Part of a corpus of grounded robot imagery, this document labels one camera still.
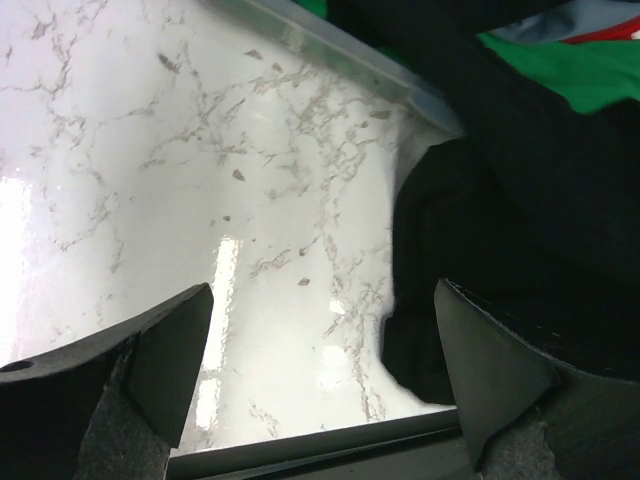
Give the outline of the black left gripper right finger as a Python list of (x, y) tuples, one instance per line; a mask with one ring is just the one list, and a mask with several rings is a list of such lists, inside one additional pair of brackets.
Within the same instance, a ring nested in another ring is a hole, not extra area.
[(638, 356), (501, 315), (448, 280), (438, 283), (434, 304), (475, 470), (530, 418), (562, 478), (638, 478)]

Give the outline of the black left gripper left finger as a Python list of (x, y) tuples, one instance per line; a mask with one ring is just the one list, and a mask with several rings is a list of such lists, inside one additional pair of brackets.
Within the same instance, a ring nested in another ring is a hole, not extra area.
[(163, 479), (180, 444), (214, 299), (195, 285), (1, 369), (4, 479)]

